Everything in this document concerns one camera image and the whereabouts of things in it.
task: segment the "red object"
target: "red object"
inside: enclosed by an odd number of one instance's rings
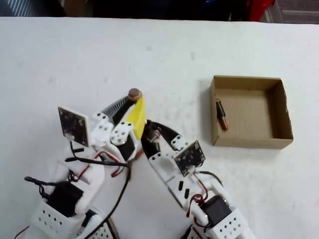
[[[260,21],[266,9],[274,2],[275,0],[251,0],[249,21]]]

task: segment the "black wire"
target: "black wire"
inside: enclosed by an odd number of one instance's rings
[[[93,231],[91,231],[91,233],[88,234],[84,239],[88,239],[88,238],[89,238],[90,236],[92,236],[100,227],[102,227],[103,224],[107,222],[107,220],[112,216],[112,214],[114,213],[114,211],[115,211],[116,208],[118,207],[118,205],[119,205],[119,203],[120,203],[120,201],[121,201],[121,199],[122,199],[122,196],[123,196],[123,194],[124,194],[124,192],[125,192],[125,189],[126,189],[128,183],[129,183],[129,180],[130,180],[130,178],[131,178],[131,166],[132,166],[132,161],[129,161],[129,162],[128,162],[128,165],[127,165],[128,171],[127,171],[127,175],[126,175],[126,180],[125,180],[124,186],[123,186],[123,188],[122,188],[122,190],[121,190],[121,193],[120,193],[120,195],[119,195],[119,198],[118,198],[118,200],[116,201],[116,203],[115,203],[113,209],[112,209],[112,210],[110,211],[110,213],[106,216],[106,218],[104,218],[104,220],[103,220]]]
[[[217,181],[221,184],[221,186],[224,187],[223,183],[221,182],[221,180],[218,178],[218,176],[216,174],[209,172],[209,171],[197,171],[197,173],[208,174],[208,175],[213,176],[215,179],[217,179]]]
[[[76,161],[79,160],[83,163],[93,163],[93,164],[100,164],[100,165],[106,165],[106,166],[123,166],[123,167],[128,167],[127,163],[118,163],[118,162],[108,162],[108,161],[96,161],[88,158],[79,158],[79,157],[71,157],[67,158],[65,162],[71,162],[71,161]]]
[[[57,186],[58,184],[65,183],[65,181],[62,181],[62,182],[43,182],[43,181],[37,180],[35,178],[31,178],[31,177],[25,177],[24,179],[27,182],[34,183],[35,185],[39,186],[39,193],[40,193],[41,197],[43,197],[45,199],[48,199],[49,195],[45,192],[44,186]]]
[[[70,141],[70,148],[71,148],[71,151],[72,151],[73,156],[76,158],[75,153],[74,153],[74,148],[73,148],[73,143],[72,143],[72,141]]]

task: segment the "copper battery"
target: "copper battery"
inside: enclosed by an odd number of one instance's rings
[[[225,114],[223,105],[221,104],[221,101],[219,99],[216,99],[216,110],[217,110],[217,118],[221,128],[223,130],[228,130],[229,127],[226,121],[226,114]]]

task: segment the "brown cylinder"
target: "brown cylinder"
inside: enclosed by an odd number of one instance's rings
[[[139,89],[136,89],[136,88],[132,88],[130,89],[129,91],[129,94],[128,94],[128,98],[129,100],[131,101],[138,101],[138,99],[142,96],[142,93]]]

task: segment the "circuit board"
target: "circuit board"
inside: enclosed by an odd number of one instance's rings
[[[73,140],[83,146],[89,146],[86,117],[58,107],[62,132],[70,135]]]
[[[182,175],[185,177],[192,166],[197,167],[205,160],[203,151],[201,150],[198,140],[184,149],[180,154],[174,158]]]

